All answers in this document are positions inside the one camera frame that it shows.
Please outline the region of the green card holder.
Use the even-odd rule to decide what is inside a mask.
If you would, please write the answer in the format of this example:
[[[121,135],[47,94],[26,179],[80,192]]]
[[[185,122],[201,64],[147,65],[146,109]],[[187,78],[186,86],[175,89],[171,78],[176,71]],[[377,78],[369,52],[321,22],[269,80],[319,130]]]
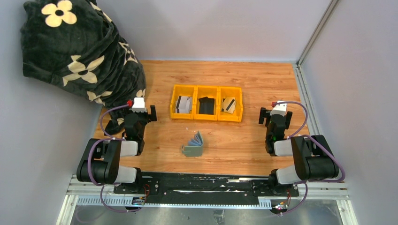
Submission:
[[[204,140],[201,133],[198,131],[186,145],[182,145],[181,152],[186,157],[201,157],[203,154],[203,146]]]

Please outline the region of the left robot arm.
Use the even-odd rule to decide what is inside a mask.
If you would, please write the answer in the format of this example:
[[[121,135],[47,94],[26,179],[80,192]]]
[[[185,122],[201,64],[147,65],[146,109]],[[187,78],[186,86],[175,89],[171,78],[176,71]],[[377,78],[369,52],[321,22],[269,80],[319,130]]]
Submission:
[[[136,193],[143,186],[142,172],[136,167],[120,165],[120,159],[139,156],[143,152],[145,127],[157,121],[156,106],[150,106],[150,113],[131,112],[125,117],[124,138],[92,138],[88,141],[77,167],[77,179],[96,186],[120,184]]]

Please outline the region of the white magnetic stripe card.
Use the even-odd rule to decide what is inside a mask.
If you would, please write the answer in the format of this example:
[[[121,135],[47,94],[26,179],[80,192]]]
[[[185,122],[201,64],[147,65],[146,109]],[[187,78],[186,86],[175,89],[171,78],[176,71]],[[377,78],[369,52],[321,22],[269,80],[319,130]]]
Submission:
[[[179,96],[176,101],[175,113],[190,114],[192,109],[192,97]]]

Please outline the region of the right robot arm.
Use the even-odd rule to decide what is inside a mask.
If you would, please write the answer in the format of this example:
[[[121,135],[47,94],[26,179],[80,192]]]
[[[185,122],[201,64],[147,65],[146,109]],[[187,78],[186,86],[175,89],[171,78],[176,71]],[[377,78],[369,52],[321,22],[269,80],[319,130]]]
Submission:
[[[274,169],[267,187],[275,192],[301,181],[328,180],[339,177],[340,169],[323,135],[285,137],[292,112],[285,109],[260,109],[259,124],[267,128],[265,149],[273,157],[292,156],[293,165]]]

